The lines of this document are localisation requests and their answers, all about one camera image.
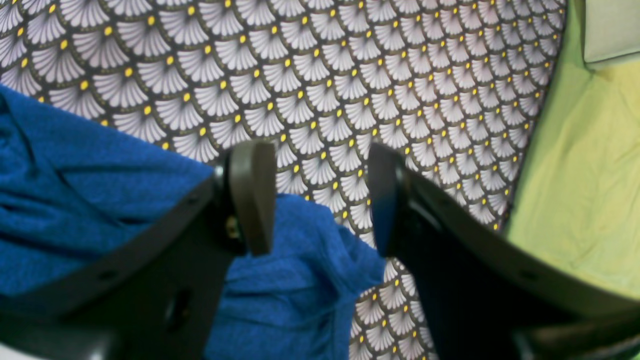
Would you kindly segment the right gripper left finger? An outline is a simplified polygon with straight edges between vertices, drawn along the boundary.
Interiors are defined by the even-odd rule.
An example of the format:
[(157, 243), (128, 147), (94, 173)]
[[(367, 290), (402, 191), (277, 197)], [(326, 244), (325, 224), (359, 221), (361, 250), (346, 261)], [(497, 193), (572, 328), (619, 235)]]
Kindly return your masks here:
[(3, 360), (199, 360), (237, 256), (273, 246), (275, 147), (245, 141), (160, 221), (1, 301)]

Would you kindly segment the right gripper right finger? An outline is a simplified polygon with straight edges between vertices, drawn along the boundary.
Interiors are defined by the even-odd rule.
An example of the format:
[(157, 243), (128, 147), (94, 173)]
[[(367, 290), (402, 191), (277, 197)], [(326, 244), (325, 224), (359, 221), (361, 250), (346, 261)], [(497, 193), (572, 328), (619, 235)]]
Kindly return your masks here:
[(378, 253), (414, 276), (441, 360), (631, 360), (639, 303), (545, 264), (487, 229), (395, 150), (370, 146)]

